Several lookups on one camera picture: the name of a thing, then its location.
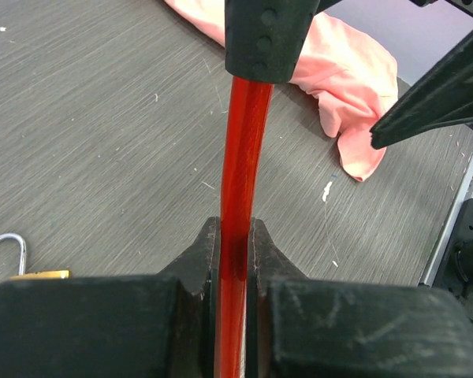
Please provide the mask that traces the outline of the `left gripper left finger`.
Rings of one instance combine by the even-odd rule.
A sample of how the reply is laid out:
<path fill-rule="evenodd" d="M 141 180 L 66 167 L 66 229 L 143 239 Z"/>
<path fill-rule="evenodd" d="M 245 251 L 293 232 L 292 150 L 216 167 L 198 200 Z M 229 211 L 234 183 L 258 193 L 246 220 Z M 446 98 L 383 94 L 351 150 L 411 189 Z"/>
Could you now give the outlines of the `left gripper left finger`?
<path fill-rule="evenodd" d="M 154 275 L 0 283 L 0 377 L 210 377 L 219 220 Z"/>

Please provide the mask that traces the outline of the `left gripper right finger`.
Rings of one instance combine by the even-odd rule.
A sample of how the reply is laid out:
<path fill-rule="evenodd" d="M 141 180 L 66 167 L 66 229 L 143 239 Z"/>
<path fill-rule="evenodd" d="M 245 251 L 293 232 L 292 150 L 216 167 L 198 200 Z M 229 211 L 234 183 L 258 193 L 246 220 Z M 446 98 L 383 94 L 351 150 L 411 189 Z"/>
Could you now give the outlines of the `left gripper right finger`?
<path fill-rule="evenodd" d="M 473 377 L 473 326 L 442 289 L 309 279 L 254 219 L 246 374 Z"/>

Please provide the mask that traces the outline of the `red cable lock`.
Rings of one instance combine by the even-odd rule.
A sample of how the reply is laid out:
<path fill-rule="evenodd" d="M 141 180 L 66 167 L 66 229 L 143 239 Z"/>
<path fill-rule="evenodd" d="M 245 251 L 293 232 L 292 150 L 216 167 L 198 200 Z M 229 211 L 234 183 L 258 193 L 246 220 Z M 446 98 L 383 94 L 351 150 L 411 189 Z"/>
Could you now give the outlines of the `red cable lock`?
<path fill-rule="evenodd" d="M 274 86 L 288 83 L 319 1 L 227 1 L 225 69 L 233 77 L 221 195 L 214 376 L 238 377 L 248 279 L 248 236 Z"/>

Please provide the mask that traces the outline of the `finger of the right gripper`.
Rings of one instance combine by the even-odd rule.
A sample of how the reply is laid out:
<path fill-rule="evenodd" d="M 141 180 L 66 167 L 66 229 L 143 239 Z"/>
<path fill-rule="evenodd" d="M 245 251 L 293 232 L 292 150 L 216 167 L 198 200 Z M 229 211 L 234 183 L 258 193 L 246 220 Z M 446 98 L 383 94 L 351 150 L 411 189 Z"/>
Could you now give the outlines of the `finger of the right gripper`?
<path fill-rule="evenodd" d="M 473 30 L 371 128 L 379 150 L 415 135 L 473 122 Z"/>

